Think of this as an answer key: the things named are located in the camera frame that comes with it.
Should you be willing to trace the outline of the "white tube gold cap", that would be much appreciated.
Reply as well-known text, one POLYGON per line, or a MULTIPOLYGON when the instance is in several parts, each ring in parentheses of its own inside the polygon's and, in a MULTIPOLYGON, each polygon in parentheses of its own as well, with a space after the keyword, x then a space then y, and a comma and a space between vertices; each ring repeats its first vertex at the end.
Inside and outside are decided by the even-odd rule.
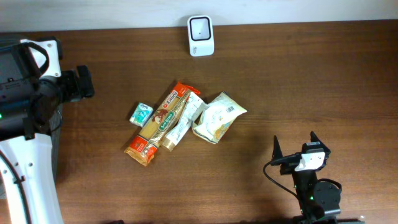
POLYGON ((197 120, 205 106, 206 103, 196 93, 191 92, 178 123, 165 135, 160 145, 172 151, 191 128, 192 123, 197 120))

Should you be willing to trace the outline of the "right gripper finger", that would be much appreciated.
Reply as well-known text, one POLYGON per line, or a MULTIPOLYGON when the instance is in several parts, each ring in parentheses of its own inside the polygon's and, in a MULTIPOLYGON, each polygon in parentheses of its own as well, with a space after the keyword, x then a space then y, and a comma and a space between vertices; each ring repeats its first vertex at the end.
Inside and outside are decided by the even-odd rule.
POLYGON ((310 144, 311 145, 321 145, 323 144, 321 140, 317 137, 314 131, 310 132, 310 144))
POLYGON ((272 152, 272 159, 271 165, 272 166, 279 166, 281 164, 281 160, 283 158, 282 150, 280 148, 279 140, 277 136, 273 137, 273 152, 272 152))

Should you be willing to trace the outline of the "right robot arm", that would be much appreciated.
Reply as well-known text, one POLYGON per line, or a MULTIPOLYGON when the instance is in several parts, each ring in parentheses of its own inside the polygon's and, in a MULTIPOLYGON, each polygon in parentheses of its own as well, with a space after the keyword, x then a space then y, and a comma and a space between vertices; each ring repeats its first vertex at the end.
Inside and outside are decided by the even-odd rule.
POLYGON ((314 132, 310 133, 310 142, 304 143, 300 152, 288 156, 282 154, 276 136, 273 142, 272 159, 266 165, 279 166, 280 175, 291 175, 295 192, 271 178, 269 180, 298 200, 301 215, 293 217, 292 223, 336 223, 336 216, 341 213, 342 186, 337 181, 317 177, 317 172, 326 166, 330 149, 314 132))

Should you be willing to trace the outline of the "yellow white snack bag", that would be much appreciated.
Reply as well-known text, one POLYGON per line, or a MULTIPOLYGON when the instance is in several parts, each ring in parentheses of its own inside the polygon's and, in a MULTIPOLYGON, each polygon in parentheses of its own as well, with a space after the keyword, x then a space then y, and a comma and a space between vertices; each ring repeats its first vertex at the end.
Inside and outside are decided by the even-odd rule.
POLYGON ((199 138, 217 144, 234 120, 247 112, 225 92, 221 92, 205 106, 198 124, 192 123, 192 131, 199 138))

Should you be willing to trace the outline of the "orange spaghetti pack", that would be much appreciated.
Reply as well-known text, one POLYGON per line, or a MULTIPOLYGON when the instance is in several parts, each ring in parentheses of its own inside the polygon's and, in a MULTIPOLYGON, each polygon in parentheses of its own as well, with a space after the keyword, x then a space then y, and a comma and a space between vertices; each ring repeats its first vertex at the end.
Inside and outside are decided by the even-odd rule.
POLYGON ((192 86, 178 82, 124 152, 140 164, 147 166, 154 158, 163 137, 180 119, 190 93, 199 95, 201 92, 192 86))

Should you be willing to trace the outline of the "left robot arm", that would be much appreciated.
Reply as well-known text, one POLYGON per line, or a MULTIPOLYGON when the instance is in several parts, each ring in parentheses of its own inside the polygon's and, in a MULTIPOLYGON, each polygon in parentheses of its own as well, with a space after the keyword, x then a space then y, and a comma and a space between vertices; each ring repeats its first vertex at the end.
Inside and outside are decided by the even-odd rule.
POLYGON ((61 70, 58 39, 1 41, 1 178, 13 223, 63 223, 50 119, 95 94, 85 65, 61 70))

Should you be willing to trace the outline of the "green white tissue pack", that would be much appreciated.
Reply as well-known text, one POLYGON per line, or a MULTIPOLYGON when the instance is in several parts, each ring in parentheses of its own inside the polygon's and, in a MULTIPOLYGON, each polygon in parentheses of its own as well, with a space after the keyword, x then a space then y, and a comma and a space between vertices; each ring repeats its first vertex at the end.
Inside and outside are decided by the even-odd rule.
POLYGON ((143 128, 151 117, 152 112, 152 107, 144 103, 139 103, 130 117, 129 122, 143 128))

